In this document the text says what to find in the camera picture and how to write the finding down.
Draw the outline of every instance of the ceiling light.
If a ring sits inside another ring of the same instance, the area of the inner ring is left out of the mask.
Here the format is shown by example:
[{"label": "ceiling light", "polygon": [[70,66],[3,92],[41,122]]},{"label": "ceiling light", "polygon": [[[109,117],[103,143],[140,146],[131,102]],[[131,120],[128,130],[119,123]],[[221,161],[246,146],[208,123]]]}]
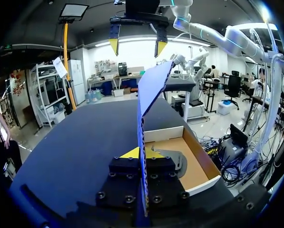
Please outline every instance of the ceiling light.
[{"label": "ceiling light", "polygon": [[[139,37],[139,38],[127,38],[127,39],[120,39],[119,43],[123,43],[123,42],[130,42],[130,41],[144,41],[144,40],[156,40],[156,37]],[[170,41],[175,41],[175,42],[183,42],[183,43],[189,43],[189,44],[197,44],[197,45],[201,45],[201,46],[205,46],[205,47],[209,47],[209,44],[205,44],[202,42],[198,42],[198,41],[194,41],[194,40],[189,40],[189,39],[174,39],[174,38],[167,38]],[[101,46],[105,46],[105,45],[109,45],[109,42],[104,42],[101,44],[96,44],[96,47],[101,47]]]},{"label": "ceiling light", "polygon": [[256,63],[251,57],[246,56],[246,58],[247,58],[248,60],[250,60],[252,63]]},{"label": "ceiling light", "polygon": [[[277,27],[274,24],[269,24],[269,27],[271,30],[277,31]],[[238,30],[243,30],[243,29],[267,29],[267,25],[265,23],[247,23],[247,24],[242,24],[242,25],[235,25],[233,28],[236,28]]]},{"label": "ceiling light", "polygon": [[66,4],[62,9],[59,17],[76,17],[82,18],[88,8],[88,5]]},{"label": "ceiling light", "polygon": [[268,22],[270,17],[271,17],[271,13],[269,11],[269,9],[266,6],[262,6],[261,8],[261,16],[262,19],[264,20],[264,22]]}]

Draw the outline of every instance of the white robotic arm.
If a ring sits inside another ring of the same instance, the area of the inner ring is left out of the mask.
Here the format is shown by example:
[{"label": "white robotic arm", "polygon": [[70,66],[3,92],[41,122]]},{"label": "white robotic arm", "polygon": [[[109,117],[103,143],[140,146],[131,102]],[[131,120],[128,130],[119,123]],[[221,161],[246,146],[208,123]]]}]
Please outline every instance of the white robotic arm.
[{"label": "white robotic arm", "polygon": [[195,56],[193,59],[190,59],[186,62],[185,57],[183,55],[177,55],[174,57],[173,61],[176,65],[180,65],[183,70],[190,70],[197,62],[202,59],[206,59],[209,55],[209,52],[205,50],[203,47],[199,49],[200,53]]},{"label": "white robotic arm", "polygon": [[270,62],[267,54],[262,48],[248,38],[243,32],[228,26],[226,28],[225,37],[216,30],[207,26],[190,23],[191,15],[189,8],[193,4],[193,0],[161,0],[160,6],[170,6],[174,16],[174,28],[183,32],[192,34],[193,36],[206,40],[217,45],[226,53],[235,57],[240,57],[243,51],[255,62]]},{"label": "white robotic arm", "polygon": [[209,55],[209,52],[203,47],[201,47],[199,51],[200,53],[197,56],[188,61],[185,60],[183,55],[173,55],[171,57],[171,60],[173,60],[176,65],[180,65],[185,71],[192,69],[197,62],[200,62],[199,66],[201,69],[198,70],[197,74],[192,77],[195,83],[201,80],[203,74],[208,70],[208,66],[205,64],[205,61],[206,57]]}]

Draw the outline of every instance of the blue cardboard panel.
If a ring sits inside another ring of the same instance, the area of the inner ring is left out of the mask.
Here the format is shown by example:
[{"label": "blue cardboard panel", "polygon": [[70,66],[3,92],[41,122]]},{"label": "blue cardboard panel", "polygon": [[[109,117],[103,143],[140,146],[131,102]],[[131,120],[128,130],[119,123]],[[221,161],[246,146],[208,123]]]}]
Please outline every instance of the blue cardboard panel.
[{"label": "blue cardboard panel", "polygon": [[161,94],[166,86],[166,81],[170,75],[172,61],[163,63],[148,69],[138,83],[138,104],[137,104],[137,142],[140,148],[140,162],[142,169],[142,203],[145,217],[148,211],[148,183],[146,170],[146,152],[144,141],[144,116],[147,114],[152,104]]},{"label": "blue cardboard panel", "polygon": [[169,61],[148,69],[138,82],[138,101],[142,117],[165,88],[172,64]]}]

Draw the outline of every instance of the paper sign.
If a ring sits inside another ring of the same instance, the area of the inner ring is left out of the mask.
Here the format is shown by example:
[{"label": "paper sign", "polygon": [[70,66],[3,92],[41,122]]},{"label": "paper sign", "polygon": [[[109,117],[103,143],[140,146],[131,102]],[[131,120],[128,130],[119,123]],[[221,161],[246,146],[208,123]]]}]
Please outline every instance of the paper sign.
[{"label": "paper sign", "polygon": [[62,61],[60,60],[59,57],[57,57],[54,61],[53,61],[53,65],[57,71],[57,73],[59,74],[60,78],[63,78],[64,76],[66,76],[68,74],[65,66],[63,65]]},{"label": "paper sign", "polygon": [[148,183],[146,169],[146,152],[144,142],[144,116],[166,86],[173,62],[165,62],[148,69],[138,83],[137,102],[137,143],[140,148],[139,158],[142,169],[142,201],[145,217],[148,215]]}]

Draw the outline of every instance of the black table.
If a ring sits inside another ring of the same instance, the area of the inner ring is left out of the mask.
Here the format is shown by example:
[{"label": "black table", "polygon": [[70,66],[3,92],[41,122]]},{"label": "black table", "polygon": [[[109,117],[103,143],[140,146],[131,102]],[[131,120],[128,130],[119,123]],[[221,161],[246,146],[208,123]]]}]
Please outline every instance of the black table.
[{"label": "black table", "polygon": [[[159,98],[145,117],[145,131],[184,125],[179,114]],[[78,201],[95,205],[95,194],[108,175],[108,164],[137,147],[137,100],[87,105],[55,126],[36,146],[11,185],[10,193],[28,218],[46,222],[20,189],[23,184],[45,205],[65,217]],[[191,197],[208,212],[231,201],[222,179]]]},{"label": "black table", "polygon": [[188,79],[181,79],[179,77],[172,77],[170,76],[166,82],[166,87],[163,91],[163,95],[165,100],[167,100],[166,93],[167,91],[186,91],[185,94],[185,109],[184,109],[184,115],[183,119],[185,122],[187,122],[188,119],[188,109],[189,109],[189,98],[190,98],[190,92],[195,87],[195,83],[191,77]]},{"label": "black table", "polygon": [[[243,128],[243,132],[245,132],[245,130],[247,128],[247,125],[248,125],[248,122],[249,122],[249,119],[251,118],[251,113],[252,113],[254,104],[262,105],[263,104],[263,100],[261,99],[261,97],[252,96],[252,103],[251,103],[250,111],[248,112],[248,116],[247,116],[247,119],[246,119],[246,122],[245,122],[245,126]],[[268,103],[264,103],[264,107],[266,109],[269,109],[270,105]]]}]

